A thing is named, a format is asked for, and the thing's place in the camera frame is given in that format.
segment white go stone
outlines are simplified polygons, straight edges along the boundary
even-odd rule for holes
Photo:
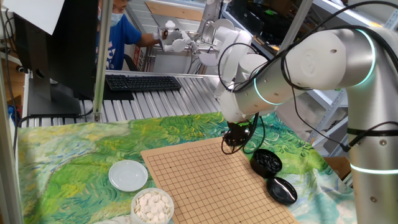
[[[152,208],[150,208],[150,212],[152,212],[152,213],[157,213],[157,207],[152,207]]]
[[[167,197],[166,197],[166,196],[163,196],[163,197],[162,197],[162,201],[163,201],[164,203],[167,203],[167,202],[169,202],[169,200],[167,199]]]
[[[146,223],[161,224],[172,216],[169,202],[165,193],[150,191],[138,197],[133,211]]]

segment face mask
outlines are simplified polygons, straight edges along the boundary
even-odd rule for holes
[[[98,6],[99,9],[99,16],[98,16],[98,20],[101,20],[101,9]],[[111,27],[112,26],[116,26],[118,24],[118,22],[122,19],[123,14],[116,14],[116,13],[112,13],[112,17],[111,17]]]

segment blue t-shirt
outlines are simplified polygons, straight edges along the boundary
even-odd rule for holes
[[[100,35],[97,34],[97,46]],[[106,62],[106,69],[122,70],[124,61],[124,44],[135,44],[141,39],[141,33],[132,26],[126,15],[111,27],[109,35],[109,49]]]

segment black keyboard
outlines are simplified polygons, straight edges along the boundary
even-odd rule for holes
[[[181,85],[174,77],[127,77],[125,75],[106,75],[105,80],[112,91],[181,89]]]

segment green fabric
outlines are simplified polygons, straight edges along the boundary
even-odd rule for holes
[[[262,148],[281,158],[278,176],[297,189],[299,200],[289,206],[297,220],[354,223],[352,189],[275,113],[263,119]],[[19,181],[25,223],[96,223],[129,215],[131,200],[140,190],[122,192],[110,184],[108,171],[115,162],[144,164],[142,150],[215,138],[227,129],[220,113],[21,129]],[[254,149],[261,138],[259,123],[246,150]],[[155,187],[151,175],[147,187]]]

